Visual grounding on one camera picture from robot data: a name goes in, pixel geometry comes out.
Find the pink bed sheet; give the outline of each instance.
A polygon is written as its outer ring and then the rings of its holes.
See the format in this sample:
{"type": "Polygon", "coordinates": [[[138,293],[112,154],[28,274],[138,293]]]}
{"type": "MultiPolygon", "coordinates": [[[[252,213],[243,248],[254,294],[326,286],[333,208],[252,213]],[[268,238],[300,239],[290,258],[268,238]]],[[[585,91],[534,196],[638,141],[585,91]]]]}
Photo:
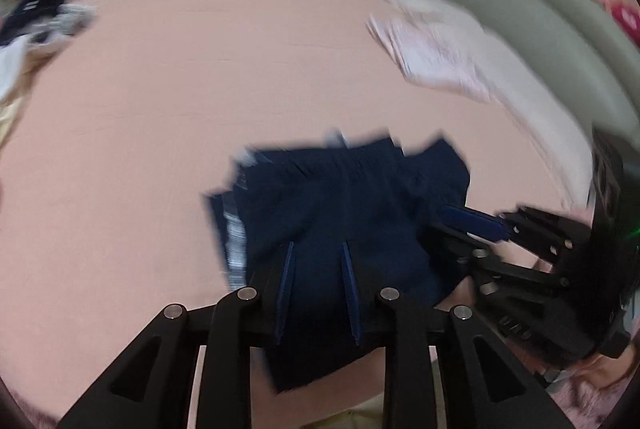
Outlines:
{"type": "MultiPolygon", "coordinates": [[[[0,373],[53,415],[166,304],[227,292],[201,195],[244,145],[338,127],[412,148],[444,131],[470,167],[469,206],[561,206],[503,109],[404,81],[365,26],[395,13],[382,0],[82,1],[96,22],[40,73],[0,158],[0,373]]],[[[380,393],[382,357],[279,396],[254,366],[254,427],[380,393]]]]}

